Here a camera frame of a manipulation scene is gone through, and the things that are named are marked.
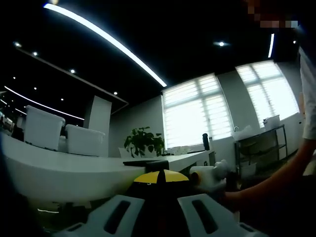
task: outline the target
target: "white shirt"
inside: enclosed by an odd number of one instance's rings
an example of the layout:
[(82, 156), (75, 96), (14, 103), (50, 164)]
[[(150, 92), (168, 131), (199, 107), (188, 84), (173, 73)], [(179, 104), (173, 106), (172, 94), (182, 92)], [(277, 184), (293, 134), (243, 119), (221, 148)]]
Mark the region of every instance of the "white shirt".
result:
[(306, 117), (303, 138), (316, 140), (316, 68), (302, 48), (299, 51)]

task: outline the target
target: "white container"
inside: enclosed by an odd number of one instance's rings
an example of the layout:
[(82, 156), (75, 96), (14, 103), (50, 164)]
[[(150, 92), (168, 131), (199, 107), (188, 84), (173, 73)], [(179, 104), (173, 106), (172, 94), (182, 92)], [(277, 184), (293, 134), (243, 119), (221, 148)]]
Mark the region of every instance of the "white container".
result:
[(274, 129), (276, 127), (280, 126), (280, 115), (267, 118), (266, 121), (264, 121), (264, 126), (266, 131), (269, 131), (271, 129)]
[(37, 147), (58, 150), (59, 136), (65, 120), (43, 110), (27, 106), (24, 141)]
[(68, 153), (101, 156), (105, 134), (83, 127), (66, 125)]

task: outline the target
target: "metal shelf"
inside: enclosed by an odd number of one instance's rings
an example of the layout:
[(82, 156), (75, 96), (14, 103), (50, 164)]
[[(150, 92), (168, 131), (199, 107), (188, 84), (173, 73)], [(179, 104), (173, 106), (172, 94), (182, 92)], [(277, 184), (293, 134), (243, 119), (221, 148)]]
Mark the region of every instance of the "metal shelf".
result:
[[(278, 143), (278, 139), (277, 139), (277, 130), (278, 129), (282, 129), (283, 130), (285, 144), (279, 144)], [(246, 148), (246, 151), (249, 151), (248, 149), (250, 149), (253, 145), (258, 144), (257, 143), (258, 140), (256, 139), (257, 137), (260, 137), (260, 136), (262, 136), (264, 134), (267, 134), (269, 132), (274, 132), (274, 134), (275, 134), (275, 140), (276, 140), (276, 145), (275, 146), (270, 147), (270, 148), (268, 148), (266, 150), (263, 150), (263, 151), (259, 151), (259, 152), (254, 153), (254, 154), (246, 154), (246, 155), (244, 155), (245, 151), (242, 152), (242, 149)], [(237, 166), (237, 170), (239, 172), (239, 175), (241, 176), (240, 172), (241, 172), (241, 163), (242, 162), (249, 162), (249, 165), (251, 165), (251, 160), (252, 159), (260, 159), (260, 158), (268, 155), (269, 153), (278, 151), (279, 149), (281, 149), (283, 147), (285, 147), (285, 149), (286, 149), (286, 158), (287, 158), (288, 153), (287, 153), (287, 142), (286, 142), (286, 133), (285, 133), (284, 124), (274, 128), (274, 129), (271, 129), (269, 131), (265, 131), (263, 133), (257, 134), (255, 136), (248, 137), (248, 138), (236, 141), (235, 142), (235, 156), (236, 156), (236, 166)], [(278, 152), (277, 153), (277, 160), (279, 160), (279, 159), (280, 159), (280, 157), (279, 157), (279, 152)]]

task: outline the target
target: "white roller blind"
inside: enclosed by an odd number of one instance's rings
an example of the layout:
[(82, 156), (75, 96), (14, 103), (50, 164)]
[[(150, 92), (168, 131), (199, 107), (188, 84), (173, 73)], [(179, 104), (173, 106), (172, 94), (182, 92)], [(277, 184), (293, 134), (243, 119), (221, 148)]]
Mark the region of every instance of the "white roller blind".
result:
[(285, 119), (299, 112), (293, 91), (273, 61), (236, 68), (247, 87), (260, 127), (263, 119), (280, 115)]
[(232, 121), (214, 74), (163, 91), (166, 147), (202, 143), (202, 134), (214, 140), (229, 137)]

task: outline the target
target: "white robot part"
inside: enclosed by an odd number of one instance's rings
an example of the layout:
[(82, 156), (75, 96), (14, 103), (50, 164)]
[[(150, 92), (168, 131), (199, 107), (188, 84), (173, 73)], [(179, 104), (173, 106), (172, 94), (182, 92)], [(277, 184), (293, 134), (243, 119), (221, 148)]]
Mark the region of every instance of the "white robot part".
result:
[(190, 175), (198, 178), (197, 186), (208, 192), (224, 190), (229, 168), (225, 160), (216, 162), (215, 166), (193, 166)]

